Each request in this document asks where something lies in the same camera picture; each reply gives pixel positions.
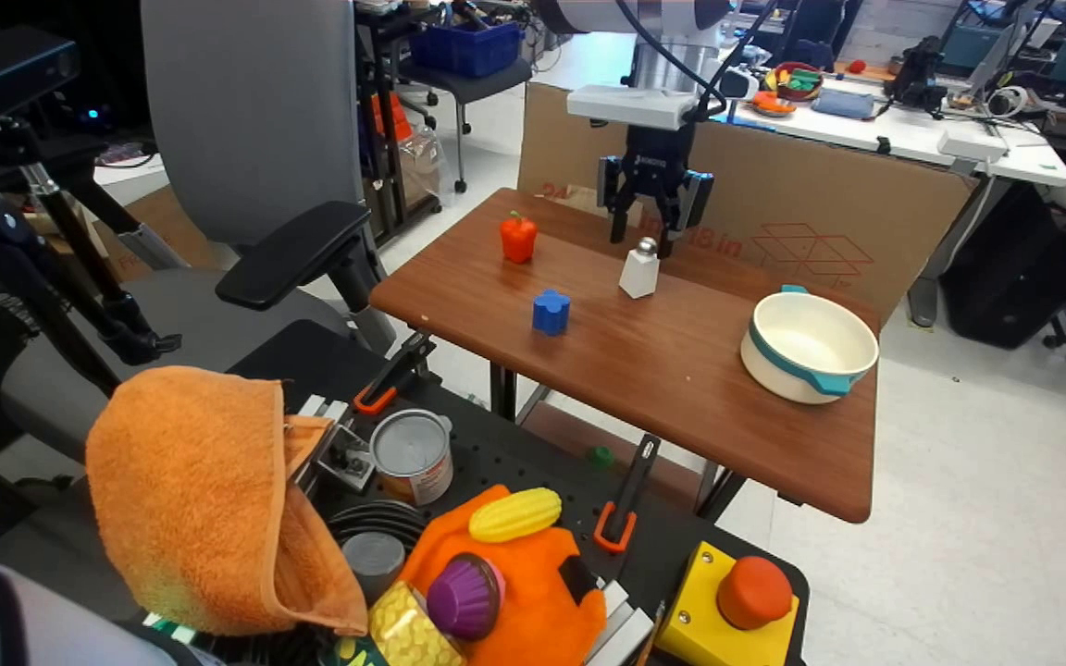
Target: blue flower-shaped block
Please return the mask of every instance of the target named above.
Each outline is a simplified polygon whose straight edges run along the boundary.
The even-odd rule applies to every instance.
[[[533,298],[533,328],[546,336],[560,336],[570,320],[570,296],[553,290]]]

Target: toy bell pepper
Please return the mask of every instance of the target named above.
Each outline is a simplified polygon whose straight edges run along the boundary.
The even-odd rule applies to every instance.
[[[513,211],[511,218],[500,223],[500,241],[508,261],[528,262],[533,257],[533,244],[536,243],[536,224]]]

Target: towel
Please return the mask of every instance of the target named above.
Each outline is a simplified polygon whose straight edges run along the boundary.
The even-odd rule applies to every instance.
[[[463,644],[468,666],[579,665],[607,624],[603,591],[592,589],[575,601],[563,579],[563,564],[579,555],[575,535],[560,527],[542,530],[505,543],[480,543],[468,534],[474,510],[508,497],[492,486],[472,501],[433,519],[399,579],[422,595],[461,552],[484,557],[504,576],[504,599],[496,626],[485,639]]]
[[[88,433],[85,471],[106,553],[135,601],[213,634],[305,620],[364,635],[364,594],[288,482],[328,425],[284,417],[278,383],[199,368],[154,368],[118,387]]]

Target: tin can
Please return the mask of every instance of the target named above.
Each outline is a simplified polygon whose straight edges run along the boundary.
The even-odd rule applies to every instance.
[[[452,485],[452,421],[424,409],[389,415],[368,450],[386,492],[414,506],[443,497]]]

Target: white floor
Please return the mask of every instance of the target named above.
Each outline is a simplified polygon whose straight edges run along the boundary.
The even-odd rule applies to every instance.
[[[625,38],[584,35],[537,79],[617,80],[628,54]],[[432,113],[453,155],[449,96]],[[521,88],[468,107],[469,191],[385,246],[389,270],[498,186],[516,185],[522,116]],[[313,291],[334,297],[329,283]],[[718,526],[807,574],[810,665],[1066,665],[1063,355],[1036,342],[1006,353],[944,325],[925,332],[907,324],[905,312],[888,322],[881,344],[870,522],[850,525],[747,484]],[[486,360],[443,341],[432,368],[453,391],[487,400]],[[529,389],[521,385],[521,401]],[[630,425],[565,396],[550,401],[639,441]],[[697,464],[676,448],[665,455]]]

